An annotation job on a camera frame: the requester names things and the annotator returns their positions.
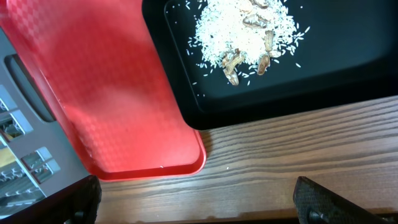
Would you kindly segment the grey plastic dishwasher rack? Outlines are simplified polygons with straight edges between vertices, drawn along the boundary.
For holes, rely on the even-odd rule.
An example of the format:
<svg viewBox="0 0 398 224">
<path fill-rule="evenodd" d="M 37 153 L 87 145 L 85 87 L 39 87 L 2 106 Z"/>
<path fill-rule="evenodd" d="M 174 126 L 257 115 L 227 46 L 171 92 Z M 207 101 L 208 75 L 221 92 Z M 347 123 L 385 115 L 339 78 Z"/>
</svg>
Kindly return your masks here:
<svg viewBox="0 0 398 224">
<path fill-rule="evenodd" d="M 1 33 L 1 218 L 89 173 L 4 32 Z"/>
</svg>

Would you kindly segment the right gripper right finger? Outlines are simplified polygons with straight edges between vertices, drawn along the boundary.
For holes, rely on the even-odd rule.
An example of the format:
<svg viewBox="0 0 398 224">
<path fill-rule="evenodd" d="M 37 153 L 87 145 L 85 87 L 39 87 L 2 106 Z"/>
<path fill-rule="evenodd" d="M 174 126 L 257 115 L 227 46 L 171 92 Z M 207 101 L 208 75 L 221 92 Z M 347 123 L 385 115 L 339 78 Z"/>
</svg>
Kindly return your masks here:
<svg viewBox="0 0 398 224">
<path fill-rule="evenodd" d="M 298 177 L 293 201 L 301 224 L 388 224 L 311 179 Z"/>
</svg>

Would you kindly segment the rice and food scraps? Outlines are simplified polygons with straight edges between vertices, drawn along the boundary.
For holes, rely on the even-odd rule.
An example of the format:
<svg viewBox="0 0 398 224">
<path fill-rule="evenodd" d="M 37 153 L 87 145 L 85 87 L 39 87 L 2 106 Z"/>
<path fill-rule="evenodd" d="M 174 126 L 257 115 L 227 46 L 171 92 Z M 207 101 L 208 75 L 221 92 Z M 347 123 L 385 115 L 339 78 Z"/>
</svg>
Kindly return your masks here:
<svg viewBox="0 0 398 224">
<path fill-rule="evenodd" d="M 220 68 L 229 84 L 262 76 L 272 62 L 293 55 L 304 39 L 300 24 L 281 0 L 199 1 L 190 48 L 202 53 L 200 68 Z"/>
</svg>

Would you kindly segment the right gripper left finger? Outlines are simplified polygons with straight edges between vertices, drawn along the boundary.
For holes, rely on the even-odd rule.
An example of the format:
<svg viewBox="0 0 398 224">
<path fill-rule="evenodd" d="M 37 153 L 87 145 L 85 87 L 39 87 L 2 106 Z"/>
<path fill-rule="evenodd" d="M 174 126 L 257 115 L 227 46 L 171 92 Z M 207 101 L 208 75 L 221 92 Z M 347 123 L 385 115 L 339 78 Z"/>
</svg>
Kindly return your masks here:
<svg viewBox="0 0 398 224">
<path fill-rule="evenodd" d="M 99 178 L 89 175 L 1 220 L 1 224 L 94 224 L 101 202 Z"/>
</svg>

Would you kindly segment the black waste tray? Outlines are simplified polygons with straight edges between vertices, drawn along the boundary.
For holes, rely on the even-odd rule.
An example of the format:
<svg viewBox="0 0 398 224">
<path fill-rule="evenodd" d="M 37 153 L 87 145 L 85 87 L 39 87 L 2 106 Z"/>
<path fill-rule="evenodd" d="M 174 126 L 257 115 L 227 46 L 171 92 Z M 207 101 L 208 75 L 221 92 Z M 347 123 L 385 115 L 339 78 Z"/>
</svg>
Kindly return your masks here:
<svg viewBox="0 0 398 224">
<path fill-rule="evenodd" d="M 397 94 L 396 1 L 286 1 L 303 38 L 239 85 L 194 47 L 196 1 L 144 1 L 142 13 L 185 122 L 205 130 Z"/>
</svg>

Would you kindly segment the red plastic tray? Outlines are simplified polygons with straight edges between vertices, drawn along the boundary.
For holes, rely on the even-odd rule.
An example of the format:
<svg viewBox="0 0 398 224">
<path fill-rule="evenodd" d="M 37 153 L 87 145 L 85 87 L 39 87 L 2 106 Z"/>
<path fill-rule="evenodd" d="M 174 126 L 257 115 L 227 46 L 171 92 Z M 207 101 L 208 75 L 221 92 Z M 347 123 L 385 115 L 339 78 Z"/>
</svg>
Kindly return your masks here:
<svg viewBox="0 0 398 224">
<path fill-rule="evenodd" d="M 7 0 L 1 28 L 89 173 L 115 182 L 196 174 L 141 0 Z"/>
</svg>

